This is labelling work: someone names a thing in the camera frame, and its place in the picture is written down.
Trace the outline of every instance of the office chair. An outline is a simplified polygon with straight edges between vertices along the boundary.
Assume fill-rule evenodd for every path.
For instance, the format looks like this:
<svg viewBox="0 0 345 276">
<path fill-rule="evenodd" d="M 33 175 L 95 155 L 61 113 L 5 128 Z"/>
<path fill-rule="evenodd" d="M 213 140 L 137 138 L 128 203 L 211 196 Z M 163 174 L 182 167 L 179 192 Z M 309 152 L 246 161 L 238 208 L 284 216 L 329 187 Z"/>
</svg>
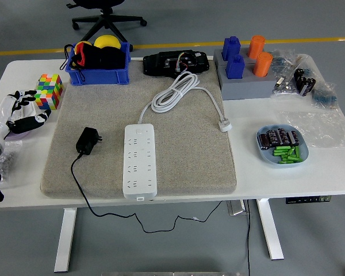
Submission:
<svg viewBox="0 0 345 276">
<path fill-rule="evenodd" d="M 74 7 L 83 7 L 85 9 L 101 9 L 100 16 L 88 16 L 73 18 L 72 27 L 75 30 L 79 29 L 77 22 L 95 22 L 93 27 L 86 33 L 82 40 L 90 39 L 95 33 L 97 33 L 102 27 L 112 30 L 115 35 L 122 41 L 127 42 L 126 38 L 115 27 L 114 22 L 127 22 L 127 21 L 140 21 L 140 25 L 147 26 L 147 21 L 140 16 L 116 16 L 113 15 L 113 6 L 117 6 L 124 2 L 124 0 L 74 0 L 75 5 L 67 4 L 69 9 Z"/>
</svg>

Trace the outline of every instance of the gray felt mat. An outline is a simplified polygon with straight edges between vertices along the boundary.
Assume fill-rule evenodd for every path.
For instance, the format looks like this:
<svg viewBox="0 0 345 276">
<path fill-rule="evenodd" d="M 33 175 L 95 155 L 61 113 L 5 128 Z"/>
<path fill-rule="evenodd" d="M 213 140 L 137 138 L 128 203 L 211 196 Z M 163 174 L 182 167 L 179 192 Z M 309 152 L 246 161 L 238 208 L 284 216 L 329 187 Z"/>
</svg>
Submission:
<svg viewBox="0 0 345 276">
<path fill-rule="evenodd" d="M 79 198 L 70 165 L 78 156 L 75 144 L 84 127 L 97 129 L 103 141 L 74 166 L 86 195 L 124 198 L 122 166 L 124 128 L 137 124 L 155 94 L 173 79 L 143 74 L 142 62 L 129 64 L 128 85 L 69 85 L 63 94 L 59 122 L 41 181 L 41 191 L 54 198 Z M 213 63 L 199 75 L 222 110 L 220 87 Z M 219 115 L 201 90 L 188 92 L 173 110 L 157 114 L 148 108 L 143 123 L 155 128 L 158 196 L 227 194 L 236 178 L 228 135 L 220 132 Z"/>
</svg>

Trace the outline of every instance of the orange cylinder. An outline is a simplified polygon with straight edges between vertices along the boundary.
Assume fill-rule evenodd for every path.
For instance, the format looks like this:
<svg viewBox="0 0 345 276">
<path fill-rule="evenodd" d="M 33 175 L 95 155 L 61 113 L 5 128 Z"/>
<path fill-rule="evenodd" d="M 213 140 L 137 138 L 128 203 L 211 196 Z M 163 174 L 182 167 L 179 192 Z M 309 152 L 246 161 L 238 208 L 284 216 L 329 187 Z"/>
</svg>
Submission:
<svg viewBox="0 0 345 276">
<path fill-rule="evenodd" d="M 249 45 L 248 57 L 250 59 L 257 59 L 258 55 L 262 53 L 265 46 L 266 39 L 263 36 L 253 36 L 251 44 Z"/>
<path fill-rule="evenodd" d="M 253 73 L 256 76 L 266 76 L 269 72 L 271 62 L 272 62 L 272 55 L 267 52 L 262 52 L 258 55 L 257 61 L 254 65 Z"/>
</svg>

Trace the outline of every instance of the gray block holder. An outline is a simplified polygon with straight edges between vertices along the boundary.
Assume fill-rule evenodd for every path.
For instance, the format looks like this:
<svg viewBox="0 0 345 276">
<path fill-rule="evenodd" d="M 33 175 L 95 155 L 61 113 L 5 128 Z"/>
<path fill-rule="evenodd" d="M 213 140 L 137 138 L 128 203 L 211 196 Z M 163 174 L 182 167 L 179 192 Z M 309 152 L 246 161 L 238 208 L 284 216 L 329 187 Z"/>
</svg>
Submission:
<svg viewBox="0 0 345 276">
<path fill-rule="evenodd" d="M 248 53 L 248 48 L 241 48 L 240 51 L 239 51 L 239 54 L 244 59 L 244 63 L 245 64 L 255 64 L 256 59 L 250 59 L 247 56 L 247 53 Z M 217 66 L 226 66 L 228 64 L 228 62 L 226 62 L 223 59 L 223 50 L 222 49 L 214 50 L 213 60 L 214 60 L 214 64 L 216 65 L 216 67 Z"/>
<path fill-rule="evenodd" d="M 228 79 L 225 70 L 226 64 L 218 65 L 220 58 L 223 60 L 221 50 L 215 50 L 213 60 L 216 65 L 221 96 L 224 101 L 232 99 L 269 98 L 272 95 L 273 88 L 276 84 L 276 77 L 271 69 L 267 76 L 261 78 L 253 74 L 254 63 L 246 63 L 243 78 Z"/>
</svg>

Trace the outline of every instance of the rubik's cube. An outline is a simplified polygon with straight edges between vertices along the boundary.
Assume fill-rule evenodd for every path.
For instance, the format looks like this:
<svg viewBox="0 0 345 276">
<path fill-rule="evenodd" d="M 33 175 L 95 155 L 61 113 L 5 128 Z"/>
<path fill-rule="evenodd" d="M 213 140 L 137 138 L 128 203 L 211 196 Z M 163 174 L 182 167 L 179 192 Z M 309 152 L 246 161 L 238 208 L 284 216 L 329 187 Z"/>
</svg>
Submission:
<svg viewBox="0 0 345 276">
<path fill-rule="evenodd" d="M 58 74 L 43 74 L 37 86 L 36 103 L 40 109 L 58 108 L 60 96 L 63 92 L 63 82 Z"/>
</svg>

